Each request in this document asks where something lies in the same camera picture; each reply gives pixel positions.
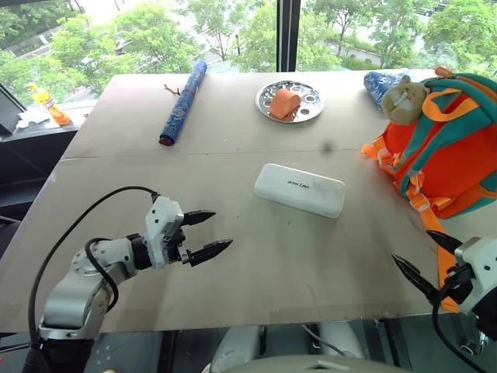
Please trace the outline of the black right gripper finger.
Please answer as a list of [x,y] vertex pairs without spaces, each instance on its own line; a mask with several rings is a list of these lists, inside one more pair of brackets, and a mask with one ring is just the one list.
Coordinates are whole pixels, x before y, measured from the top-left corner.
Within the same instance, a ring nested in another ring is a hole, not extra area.
[[420,271],[413,264],[405,258],[396,254],[392,254],[391,256],[404,277],[419,291],[421,291],[429,302],[434,302],[439,291],[420,274]]
[[446,250],[451,255],[454,255],[456,249],[463,245],[460,240],[444,232],[427,230],[426,233],[439,247]]

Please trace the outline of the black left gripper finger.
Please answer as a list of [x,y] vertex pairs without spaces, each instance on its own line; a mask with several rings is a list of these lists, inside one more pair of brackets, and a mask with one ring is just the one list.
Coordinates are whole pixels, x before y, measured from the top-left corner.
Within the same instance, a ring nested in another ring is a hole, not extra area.
[[222,253],[233,243],[233,239],[222,239],[206,244],[202,249],[191,252],[188,251],[188,259],[191,267],[197,266]]
[[197,225],[209,218],[212,218],[216,213],[209,210],[190,211],[183,214],[182,225]]

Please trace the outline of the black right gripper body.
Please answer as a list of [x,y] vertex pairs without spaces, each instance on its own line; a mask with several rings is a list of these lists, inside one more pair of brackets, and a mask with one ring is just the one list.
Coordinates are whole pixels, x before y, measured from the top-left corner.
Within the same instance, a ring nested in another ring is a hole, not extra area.
[[473,278],[474,271],[470,264],[455,264],[449,267],[440,289],[440,293],[445,291],[440,299],[440,304],[461,305],[473,290],[471,283]]

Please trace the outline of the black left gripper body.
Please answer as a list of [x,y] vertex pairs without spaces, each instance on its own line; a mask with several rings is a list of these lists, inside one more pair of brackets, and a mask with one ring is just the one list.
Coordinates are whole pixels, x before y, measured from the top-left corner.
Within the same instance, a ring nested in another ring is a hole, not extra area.
[[172,235],[165,236],[165,251],[169,263],[189,263],[189,251],[183,245],[185,239],[182,228],[177,229]]

